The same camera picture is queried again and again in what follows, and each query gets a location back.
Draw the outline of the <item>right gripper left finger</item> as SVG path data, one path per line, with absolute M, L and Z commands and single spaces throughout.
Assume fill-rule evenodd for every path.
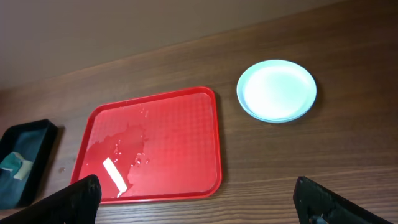
M 96 175 L 89 175 L 51 196 L 1 219 L 1 224 L 94 224 L 101 201 Z

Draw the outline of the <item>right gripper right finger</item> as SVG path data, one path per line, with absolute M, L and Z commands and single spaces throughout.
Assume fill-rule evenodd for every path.
M 391 224 L 305 176 L 296 181 L 293 201 L 300 224 Z

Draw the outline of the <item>teal plate top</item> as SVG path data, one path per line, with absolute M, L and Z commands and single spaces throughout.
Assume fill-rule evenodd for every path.
M 291 121 L 295 121 L 296 119 L 300 119 L 302 116 L 305 116 L 314 106 L 314 103 L 312 103 L 310 106 L 305 106 L 304 110 L 298 110 L 297 112 L 295 112 L 293 115 L 288 116 L 286 118 L 278 118 L 278 119 L 271 119 L 271 118 L 265 118 L 263 116 L 259 116 L 254 114 L 249 107 L 246 105 L 245 102 L 240 101 L 239 102 L 240 107 L 242 107 L 242 109 L 251 117 L 265 122 L 265 123 L 273 123 L 273 124 L 279 124 L 279 123 L 288 123 Z

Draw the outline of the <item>white plate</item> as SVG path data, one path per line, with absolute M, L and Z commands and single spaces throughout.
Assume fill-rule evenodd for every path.
M 278 119 L 315 103 L 317 84 L 311 73 L 297 63 L 266 60 L 242 73 L 236 94 L 254 114 Z

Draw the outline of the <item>yellow green sponge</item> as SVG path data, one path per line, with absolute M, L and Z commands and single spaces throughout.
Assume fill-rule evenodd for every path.
M 33 166 L 32 161 L 24 159 L 18 152 L 11 152 L 1 162 L 1 169 L 10 172 L 17 180 L 23 180 L 28 176 Z

